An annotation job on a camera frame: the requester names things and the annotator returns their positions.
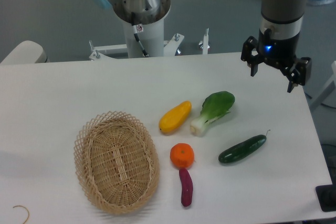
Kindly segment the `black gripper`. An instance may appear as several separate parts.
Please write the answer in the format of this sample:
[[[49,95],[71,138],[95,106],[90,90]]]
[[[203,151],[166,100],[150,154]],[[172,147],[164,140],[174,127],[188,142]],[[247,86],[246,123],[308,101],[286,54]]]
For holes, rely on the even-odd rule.
[[[268,44],[264,42],[264,34],[259,32],[258,40],[249,36],[243,43],[241,60],[247,63],[250,68],[250,76],[254,77],[258,66],[265,63],[274,68],[280,69],[281,73],[288,79],[287,92],[298,85],[304,86],[311,76],[312,59],[309,57],[296,57],[296,47],[300,34],[285,40],[269,39]]]

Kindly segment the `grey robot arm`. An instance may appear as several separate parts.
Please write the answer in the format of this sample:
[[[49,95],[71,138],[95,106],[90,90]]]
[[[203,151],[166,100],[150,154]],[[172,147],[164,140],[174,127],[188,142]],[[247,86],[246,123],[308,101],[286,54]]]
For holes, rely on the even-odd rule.
[[[123,23],[129,58],[174,56],[183,36],[163,38],[163,21],[171,0],[94,0],[104,9],[113,9]],[[241,59],[257,73],[265,63],[288,79],[288,92],[305,85],[310,77],[311,59],[298,58],[296,47],[307,0],[261,0],[261,23],[258,38],[249,37],[243,44]]]

